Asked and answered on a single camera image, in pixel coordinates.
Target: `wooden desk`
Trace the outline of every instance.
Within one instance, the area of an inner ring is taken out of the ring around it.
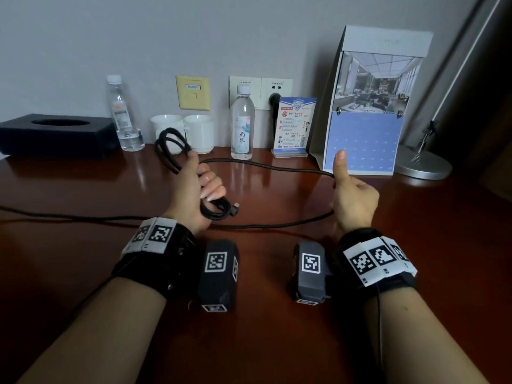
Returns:
[[[215,148],[209,157],[227,157]],[[315,168],[310,158],[254,161]],[[229,223],[279,223],[325,213],[332,180],[214,163],[228,199],[241,204]],[[83,215],[162,213],[173,175],[152,146],[105,161],[9,158],[0,162],[0,203]],[[419,269],[422,295],[493,383],[509,382],[512,344],[512,205],[453,177],[412,186],[406,177],[370,178],[381,191],[376,228],[400,243]],[[280,231],[209,230],[241,254],[233,313],[188,311],[170,302],[139,382],[353,382],[350,350],[330,302],[292,302],[285,291],[296,242],[321,239],[333,220]],[[0,212],[0,381],[14,382],[62,331],[68,313],[118,261],[134,227],[35,222]]]

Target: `electrical socket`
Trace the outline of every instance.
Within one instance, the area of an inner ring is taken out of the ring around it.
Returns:
[[[291,97],[293,79],[283,78],[261,78],[261,95],[259,98],[259,109],[271,110],[268,99],[274,93],[282,97]]]
[[[251,101],[254,104],[254,109],[259,108],[259,97],[261,95],[261,78],[253,78],[253,77],[234,77],[229,76],[229,108],[233,106],[233,103],[236,101],[237,94],[237,86],[239,83],[243,83],[251,86]]]

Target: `bottle cap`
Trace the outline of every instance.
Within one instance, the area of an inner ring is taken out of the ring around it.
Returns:
[[[237,94],[251,94],[251,85],[244,85],[243,83],[239,83],[237,85]]]
[[[106,82],[109,85],[120,85],[121,83],[123,83],[120,75],[107,75]]]

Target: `plastic bottle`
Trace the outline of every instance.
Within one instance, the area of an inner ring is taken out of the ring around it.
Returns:
[[[239,83],[238,98],[231,108],[231,157],[249,160],[253,157],[254,104],[249,97],[251,87]]]
[[[109,84],[109,108],[112,119],[116,123],[117,137],[124,151],[135,152],[144,148],[144,140],[140,129],[133,126],[126,96],[123,93],[123,83],[120,75],[107,75]]]

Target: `white cup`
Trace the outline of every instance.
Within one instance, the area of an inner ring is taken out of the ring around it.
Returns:
[[[214,148],[214,118],[210,115],[188,115],[184,118],[187,142],[198,154]]]
[[[160,136],[160,133],[167,128],[174,128],[181,133],[183,138],[186,140],[186,133],[185,133],[185,124],[183,123],[183,117],[180,115],[156,115],[154,117],[151,117],[151,123],[153,124],[153,127],[155,128],[155,135],[158,138]],[[175,135],[167,135],[171,139],[178,140],[178,138]],[[181,152],[181,148],[178,147],[175,143],[172,141],[167,141],[167,148],[169,149],[169,152],[171,154],[179,154]]]

